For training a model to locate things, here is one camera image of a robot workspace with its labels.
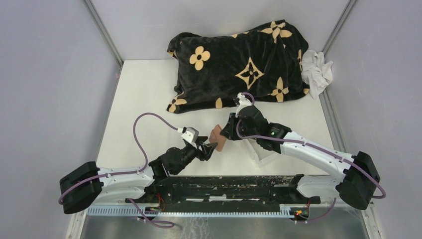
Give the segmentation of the tan leather card holder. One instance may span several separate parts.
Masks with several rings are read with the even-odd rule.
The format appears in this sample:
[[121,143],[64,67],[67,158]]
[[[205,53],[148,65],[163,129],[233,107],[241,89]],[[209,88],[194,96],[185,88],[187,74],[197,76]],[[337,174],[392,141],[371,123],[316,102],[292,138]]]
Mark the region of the tan leather card holder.
[[222,131],[222,128],[219,124],[217,124],[210,133],[209,142],[210,143],[217,143],[217,147],[215,148],[216,151],[222,152],[226,138],[222,136],[220,133]]

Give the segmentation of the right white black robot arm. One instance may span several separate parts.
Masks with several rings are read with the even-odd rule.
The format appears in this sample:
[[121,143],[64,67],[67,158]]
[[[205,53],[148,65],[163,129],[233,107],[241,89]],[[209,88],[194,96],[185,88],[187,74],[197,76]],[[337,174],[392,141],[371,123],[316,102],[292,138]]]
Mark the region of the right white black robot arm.
[[371,200],[377,198],[374,194],[377,189],[380,199],[386,197],[369,154],[360,151],[353,155],[317,144],[287,126],[268,122],[255,106],[231,113],[220,135],[232,141],[253,139],[267,151],[300,159],[326,173],[297,175],[287,190],[293,203],[311,197],[339,197],[349,206],[366,210]]

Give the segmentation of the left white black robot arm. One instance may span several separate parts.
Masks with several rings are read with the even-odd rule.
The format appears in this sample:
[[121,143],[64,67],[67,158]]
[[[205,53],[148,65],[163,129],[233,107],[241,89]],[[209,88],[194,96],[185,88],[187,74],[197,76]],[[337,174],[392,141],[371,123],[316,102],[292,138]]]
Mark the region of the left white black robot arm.
[[200,136],[196,145],[185,142],[182,149],[169,148],[145,169],[100,168],[94,161],[86,162],[60,179],[59,204],[65,214],[74,214],[100,202],[122,199],[152,202],[157,195],[155,186],[178,175],[194,159],[211,158],[218,143],[207,142],[207,139]]

